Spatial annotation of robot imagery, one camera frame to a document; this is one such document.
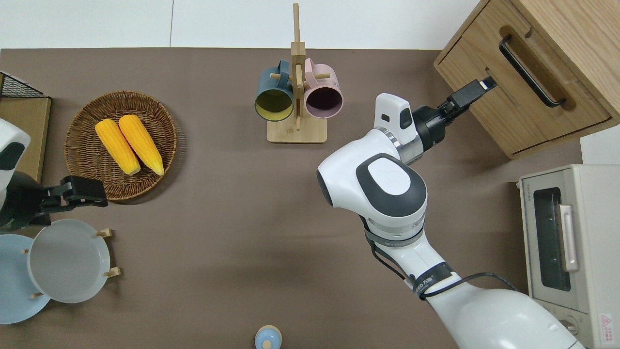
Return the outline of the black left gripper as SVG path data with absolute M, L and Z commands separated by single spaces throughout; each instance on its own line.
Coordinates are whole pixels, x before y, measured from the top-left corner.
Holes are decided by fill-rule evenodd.
M 78 207 L 107 207 L 106 199 L 92 200 L 84 197 L 106 197 L 102 181 L 80 176 L 65 176 L 60 181 L 62 196 L 47 197 L 47 191 L 28 174 L 14 172 L 7 186 L 6 197 L 0 212 L 0 230 L 17 231 L 21 228 L 51 225 L 49 214 L 42 212 L 67 212 Z

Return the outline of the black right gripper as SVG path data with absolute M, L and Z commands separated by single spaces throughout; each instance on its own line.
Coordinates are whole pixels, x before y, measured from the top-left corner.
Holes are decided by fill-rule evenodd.
M 413 112 L 413 121 L 423 147 L 433 147 L 442 142 L 446 135 L 446 127 L 496 86 L 492 77 L 486 77 L 481 81 L 475 79 L 452 93 L 447 101 L 436 109 L 428 106 L 416 108 Z

